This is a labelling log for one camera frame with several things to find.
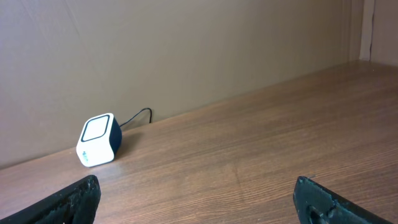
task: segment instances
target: white vertical trim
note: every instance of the white vertical trim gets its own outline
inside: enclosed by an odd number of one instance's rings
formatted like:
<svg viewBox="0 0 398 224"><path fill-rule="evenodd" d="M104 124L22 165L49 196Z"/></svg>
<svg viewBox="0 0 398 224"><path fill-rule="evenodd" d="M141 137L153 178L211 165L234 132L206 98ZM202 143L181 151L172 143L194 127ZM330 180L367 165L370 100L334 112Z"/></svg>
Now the white vertical trim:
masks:
<svg viewBox="0 0 398 224"><path fill-rule="evenodd" d="M365 0L363 6L361 50L359 59L371 59L372 33L373 33L374 0Z"/></svg>

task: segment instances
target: wood grain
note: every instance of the wood grain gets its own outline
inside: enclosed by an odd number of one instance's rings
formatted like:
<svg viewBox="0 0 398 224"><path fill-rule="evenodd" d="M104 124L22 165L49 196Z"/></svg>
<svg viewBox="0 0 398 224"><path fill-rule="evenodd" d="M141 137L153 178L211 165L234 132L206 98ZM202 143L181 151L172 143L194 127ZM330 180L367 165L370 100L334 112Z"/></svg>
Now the wood grain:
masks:
<svg viewBox="0 0 398 224"><path fill-rule="evenodd" d="M398 68L353 62L130 131L115 161L75 149L0 170L0 218L88 175L95 223L298 223L296 178L398 222Z"/></svg>

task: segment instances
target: power cord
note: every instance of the power cord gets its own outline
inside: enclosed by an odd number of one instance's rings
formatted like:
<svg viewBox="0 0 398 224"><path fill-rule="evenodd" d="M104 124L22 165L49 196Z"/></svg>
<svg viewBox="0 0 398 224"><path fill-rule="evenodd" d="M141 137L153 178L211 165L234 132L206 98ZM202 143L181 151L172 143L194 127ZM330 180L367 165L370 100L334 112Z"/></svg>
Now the power cord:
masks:
<svg viewBox="0 0 398 224"><path fill-rule="evenodd" d="M132 118L130 118L130 120L124 122L123 124L121 124L119 127L122 127L123 125L127 124L128 122L130 122L131 120L133 120L137 115L139 115L141 112L143 112L144 110L149 110L150 111L150 116L149 116L149 123L151 124L152 122L152 109L150 108L144 108L142 110L140 110L140 112L138 112L136 115L134 115Z"/></svg>

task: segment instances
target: white device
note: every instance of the white device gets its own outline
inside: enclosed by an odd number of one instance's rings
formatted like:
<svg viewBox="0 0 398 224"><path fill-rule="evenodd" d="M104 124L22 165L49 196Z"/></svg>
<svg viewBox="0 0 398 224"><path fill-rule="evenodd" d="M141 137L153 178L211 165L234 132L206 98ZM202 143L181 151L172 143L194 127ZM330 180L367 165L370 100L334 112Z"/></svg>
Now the white device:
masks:
<svg viewBox="0 0 398 224"><path fill-rule="evenodd" d="M92 167L114 159L122 141L122 131L111 113L86 121L76 152L84 166Z"/></svg>

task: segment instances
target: beige wall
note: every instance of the beige wall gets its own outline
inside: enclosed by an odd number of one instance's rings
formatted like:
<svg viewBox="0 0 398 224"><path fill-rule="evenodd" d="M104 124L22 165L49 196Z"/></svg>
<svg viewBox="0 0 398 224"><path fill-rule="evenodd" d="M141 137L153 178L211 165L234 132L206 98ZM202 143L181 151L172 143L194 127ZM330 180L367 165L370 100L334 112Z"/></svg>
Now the beige wall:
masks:
<svg viewBox="0 0 398 224"><path fill-rule="evenodd" d="M371 61L398 66L398 1L376 0Z"/></svg>
<svg viewBox="0 0 398 224"><path fill-rule="evenodd" d="M101 113L156 121L358 54L345 0L3 0L0 16L0 167L75 146Z"/></svg>

